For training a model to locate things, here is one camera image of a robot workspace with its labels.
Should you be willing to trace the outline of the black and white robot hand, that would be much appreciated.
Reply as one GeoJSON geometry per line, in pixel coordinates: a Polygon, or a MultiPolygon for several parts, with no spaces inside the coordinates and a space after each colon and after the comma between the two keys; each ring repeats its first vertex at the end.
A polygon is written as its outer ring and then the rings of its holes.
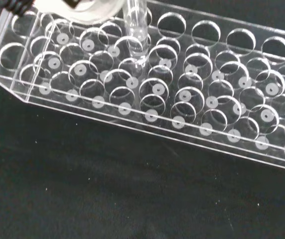
{"type": "Polygon", "coordinates": [[[35,7],[79,24],[97,24],[117,14],[123,0],[1,0],[0,7],[23,16],[35,7]]]}

